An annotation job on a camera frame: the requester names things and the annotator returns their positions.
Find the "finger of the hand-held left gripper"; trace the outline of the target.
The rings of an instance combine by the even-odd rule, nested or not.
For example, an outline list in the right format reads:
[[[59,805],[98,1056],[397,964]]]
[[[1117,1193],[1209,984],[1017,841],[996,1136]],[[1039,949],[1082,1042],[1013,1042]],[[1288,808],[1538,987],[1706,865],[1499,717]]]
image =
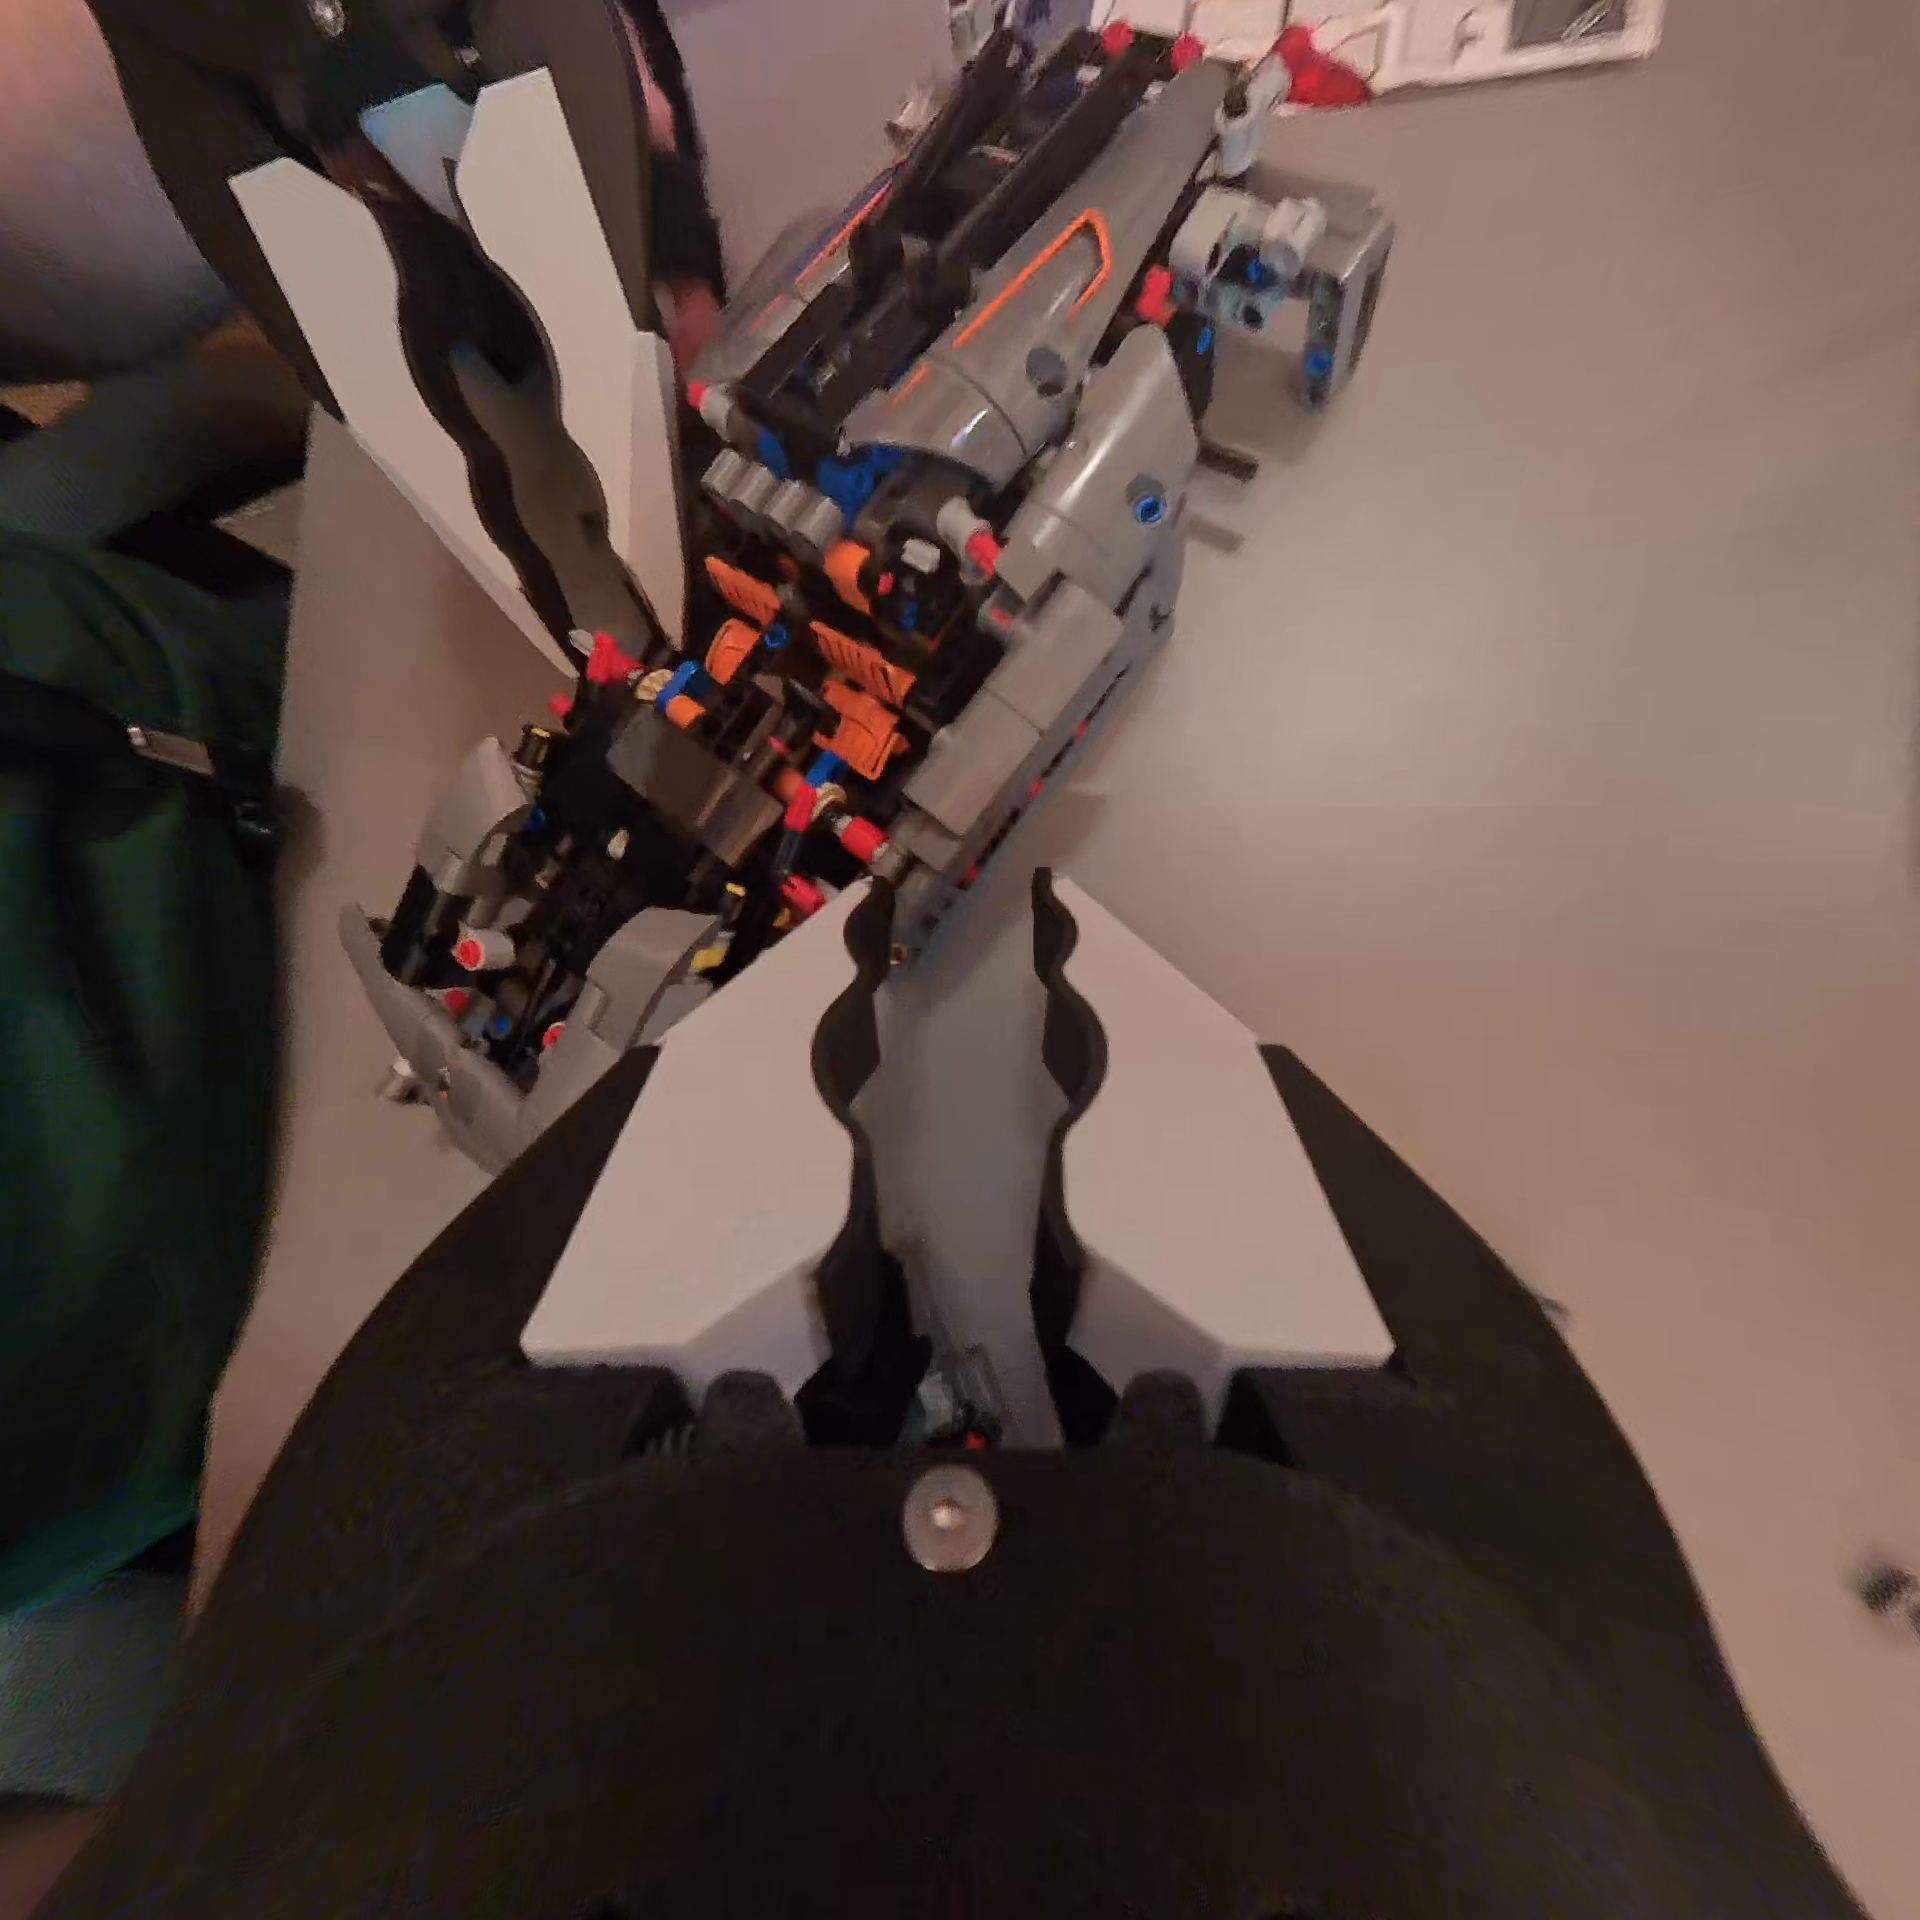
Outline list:
[[[583,585],[608,588],[613,604],[576,624],[613,634],[632,610],[680,652],[689,564],[674,357],[634,320],[547,72],[480,89],[453,184],[474,241],[544,337],[557,434],[588,486],[571,524]]]
[[[571,670],[568,609],[519,524],[503,449],[459,380],[421,377],[402,341],[400,269],[376,212],[291,157],[231,176],[229,189],[348,432],[509,624]]]

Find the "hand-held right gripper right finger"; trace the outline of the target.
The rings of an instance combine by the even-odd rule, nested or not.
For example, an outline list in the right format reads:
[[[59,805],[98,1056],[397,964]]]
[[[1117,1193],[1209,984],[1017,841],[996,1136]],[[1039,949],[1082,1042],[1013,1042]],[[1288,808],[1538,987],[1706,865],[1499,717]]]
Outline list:
[[[1059,1404],[1178,1377],[1373,1372],[1394,1339],[1255,1034],[1074,880],[1039,872],[1044,1146],[1031,1317]]]

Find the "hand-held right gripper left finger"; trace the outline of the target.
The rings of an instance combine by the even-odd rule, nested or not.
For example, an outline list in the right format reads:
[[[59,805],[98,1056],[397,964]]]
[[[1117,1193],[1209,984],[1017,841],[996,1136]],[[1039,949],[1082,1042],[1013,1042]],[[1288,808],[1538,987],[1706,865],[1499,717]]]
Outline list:
[[[519,1347],[544,1369],[656,1365],[692,1398],[736,1372],[793,1394],[829,1357],[813,1270],[856,1147],[811,1045],[857,984],[865,880],[665,1030]]]

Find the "grey lego car model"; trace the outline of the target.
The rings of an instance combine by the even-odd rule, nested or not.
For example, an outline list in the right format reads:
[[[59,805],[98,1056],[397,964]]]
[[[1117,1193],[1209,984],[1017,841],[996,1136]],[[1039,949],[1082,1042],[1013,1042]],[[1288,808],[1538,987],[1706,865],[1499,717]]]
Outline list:
[[[1227,53],[1108,6],[1044,53],[1015,6],[948,17],[903,155],[761,260],[685,385],[684,635],[579,635],[395,910],[343,912],[380,1092],[487,1171],[863,880],[916,964],[1164,644],[1192,481],[1231,462],[1220,334],[1300,305],[1309,412],[1361,362],[1389,218],[1255,186],[1307,27]]]

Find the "person's left forearm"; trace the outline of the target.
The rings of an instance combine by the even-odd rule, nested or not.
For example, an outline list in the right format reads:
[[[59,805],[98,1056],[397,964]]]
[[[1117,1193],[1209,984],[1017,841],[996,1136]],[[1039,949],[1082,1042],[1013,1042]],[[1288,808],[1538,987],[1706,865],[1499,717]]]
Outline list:
[[[5,3],[5,385],[141,368],[231,312],[161,189],[89,6]]]

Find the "lego sticker sheet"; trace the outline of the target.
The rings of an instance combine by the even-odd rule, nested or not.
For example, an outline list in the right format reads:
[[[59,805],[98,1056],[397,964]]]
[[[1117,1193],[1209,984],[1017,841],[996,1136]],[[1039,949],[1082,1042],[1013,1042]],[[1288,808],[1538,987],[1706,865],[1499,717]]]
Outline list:
[[[1212,53],[1277,56],[1296,105],[1535,81],[1647,59],[1666,3],[1202,3],[1178,26]]]

